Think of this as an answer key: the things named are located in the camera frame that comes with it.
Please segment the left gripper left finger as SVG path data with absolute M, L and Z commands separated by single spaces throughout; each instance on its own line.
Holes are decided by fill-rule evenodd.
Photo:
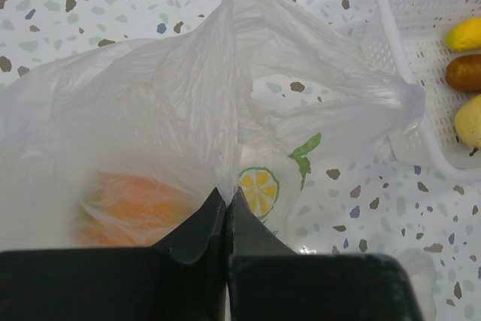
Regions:
M 148 247 L 1 254 L 3 320 L 222 320 L 225 202 L 217 190 Z

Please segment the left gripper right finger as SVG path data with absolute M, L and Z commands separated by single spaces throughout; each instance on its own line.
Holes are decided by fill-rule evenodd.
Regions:
M 232 320 L 418 320 L 407 273 L 380 254 L 297 254 L 238 190 L 226 213 Z

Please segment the orange fake pineapple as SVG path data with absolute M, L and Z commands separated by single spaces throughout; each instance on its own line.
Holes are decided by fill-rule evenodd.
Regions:
M 74 236 L 82 247 L 150 246 L 196 209 L 189 193 L 152 178 L 106 174 L 82 196 Z

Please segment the clear printed plastic bag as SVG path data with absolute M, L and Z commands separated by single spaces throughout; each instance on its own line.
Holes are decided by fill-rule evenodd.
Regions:
M 244 175 L 287 222 L 312 164 L 413 129 L 423 90 L 378 68 L 292 0 L 222 0 L 194 31 L 115 43 L 32 69 L 1 93 L 1 254 L 82 247 L 82 196 L 106 174 L 212 191 Z M 262 215 L 252 214 L 264 225 Z

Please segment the brown fake kiwi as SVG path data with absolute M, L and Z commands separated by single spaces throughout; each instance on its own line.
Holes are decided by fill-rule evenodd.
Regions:
M 447 84 L 459 92 L 480 92 L 480 54 L 460 56 L 446 67 Z

